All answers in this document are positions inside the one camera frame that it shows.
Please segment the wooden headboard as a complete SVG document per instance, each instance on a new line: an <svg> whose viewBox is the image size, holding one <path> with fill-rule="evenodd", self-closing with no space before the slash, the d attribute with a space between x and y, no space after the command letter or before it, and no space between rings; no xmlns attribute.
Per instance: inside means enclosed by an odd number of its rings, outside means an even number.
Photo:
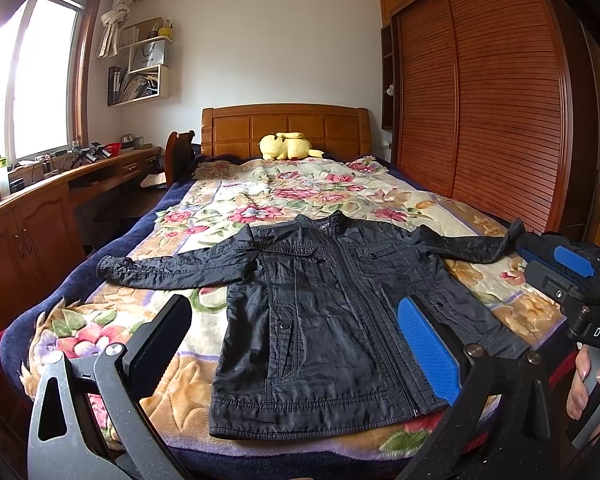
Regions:
<svg viewBox="0 0 600 480"><path fill-rule="evenodd" d="M372 152L370 113L365 108L277 103L205 108L201 153L211 157L259 157L260 140L278 132L300 132L312 148L345 162Z"/></svg>

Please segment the wooden louvered wardrobe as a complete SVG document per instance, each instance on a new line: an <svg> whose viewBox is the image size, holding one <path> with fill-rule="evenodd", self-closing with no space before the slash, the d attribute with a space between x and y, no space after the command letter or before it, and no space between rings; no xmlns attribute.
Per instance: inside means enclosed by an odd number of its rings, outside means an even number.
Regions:
<svg viewBox="0 0 600 480"><path fill-rule="evenodd" d="M429 191L531 231L584 237L598 111L562 0L380 0L382 124Z"/></svg>

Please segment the white wall shelf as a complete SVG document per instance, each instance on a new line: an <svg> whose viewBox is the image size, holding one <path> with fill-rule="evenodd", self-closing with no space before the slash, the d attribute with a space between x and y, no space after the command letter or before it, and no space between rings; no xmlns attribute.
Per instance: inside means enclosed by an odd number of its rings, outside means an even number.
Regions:
<svg viewBox="0 0 600 480"><path fill-rule="evenodd" d="M108 106L122 106L170 96L168 57L173 42L170 18L153 18L117 32L122 61L108 70Z"/></svg>

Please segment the black jacket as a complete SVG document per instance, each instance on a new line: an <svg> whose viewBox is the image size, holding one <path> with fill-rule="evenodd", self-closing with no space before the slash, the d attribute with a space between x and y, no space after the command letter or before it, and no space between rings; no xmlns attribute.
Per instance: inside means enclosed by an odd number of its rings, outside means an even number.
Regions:
<svg viewBox="0 0 600 480"><path fill-rule="evenodd" d="M132 288L225 288L212 437L332 437L442 407L400 331L404 298L420 300L463 344L509 359L526 351L445 266L494 263L523 232L515 221L501 237L446 237L335 212L245 226L212 247L170 257L108 256L97 272Z"/></svg>

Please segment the wooden desk cabinet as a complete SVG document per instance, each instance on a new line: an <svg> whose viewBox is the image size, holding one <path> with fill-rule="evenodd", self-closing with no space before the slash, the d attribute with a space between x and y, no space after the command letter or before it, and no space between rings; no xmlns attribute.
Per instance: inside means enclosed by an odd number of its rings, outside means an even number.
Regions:
<svg viewBox="0 0 600 480"><path fill-rule="evenodd" d="M0 201L0 331L48 296L85 258L76 208L146 176L160 152L126 151Z"/></svg>

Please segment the wooden chair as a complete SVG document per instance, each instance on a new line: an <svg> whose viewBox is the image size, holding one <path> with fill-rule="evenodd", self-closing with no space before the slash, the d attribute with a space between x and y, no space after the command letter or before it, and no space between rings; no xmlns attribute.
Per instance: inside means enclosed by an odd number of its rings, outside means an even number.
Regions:
<svg viewBox="0 0 600 480"><path fill-rule="evenodd" d="M194 159L194 136L193 130L173 131L166 140L163 167L167 186L174 185L176 181L180 180L186 173L189 163Z"/></svg>

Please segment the yellow plush toy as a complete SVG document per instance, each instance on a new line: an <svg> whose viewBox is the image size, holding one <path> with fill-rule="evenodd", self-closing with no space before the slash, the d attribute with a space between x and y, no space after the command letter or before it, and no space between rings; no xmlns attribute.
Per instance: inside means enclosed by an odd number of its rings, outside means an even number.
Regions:
<svg viewBox="0 0 600 480"><path fill-rule="evenodd" d="M312 148L311 142L301 132L278 132L264 136L259 142L265 160L322 158L324 152Z"/></svg>

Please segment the tied white curtain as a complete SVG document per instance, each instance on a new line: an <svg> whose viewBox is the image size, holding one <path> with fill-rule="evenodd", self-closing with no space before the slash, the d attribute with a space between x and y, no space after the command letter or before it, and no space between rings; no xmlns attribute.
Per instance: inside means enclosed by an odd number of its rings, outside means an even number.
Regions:
<svg viewBox="0 0 600 480"><path fill-rule="evenodd" d="M119 30L128 19L131 4L135 1L137 0L112 0L112 8L100 17L104 32L98 50L99 58L112 58L118 54Z"/></svg>

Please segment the red basket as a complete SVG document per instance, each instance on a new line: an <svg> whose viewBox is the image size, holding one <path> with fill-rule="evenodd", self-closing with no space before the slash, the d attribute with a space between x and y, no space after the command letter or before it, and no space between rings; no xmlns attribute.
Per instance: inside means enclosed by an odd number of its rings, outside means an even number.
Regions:
<svg viewBox="0 0 600 480"><path fill-rule="evenodd" d="M105 145L106 151L111 156L118 156L121 151L122 144L120 142L112 142Z"/></svg>

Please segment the window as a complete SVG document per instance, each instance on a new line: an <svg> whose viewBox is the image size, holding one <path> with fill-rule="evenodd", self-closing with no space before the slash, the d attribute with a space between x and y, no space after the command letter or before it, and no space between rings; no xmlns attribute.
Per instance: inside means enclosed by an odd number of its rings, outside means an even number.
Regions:
<svg viewBox="0 0 600 480"><path fill-rule="evenodd" d="M82 76L99 0L26 0L0 27L0 163L83 142Z"/></svg>

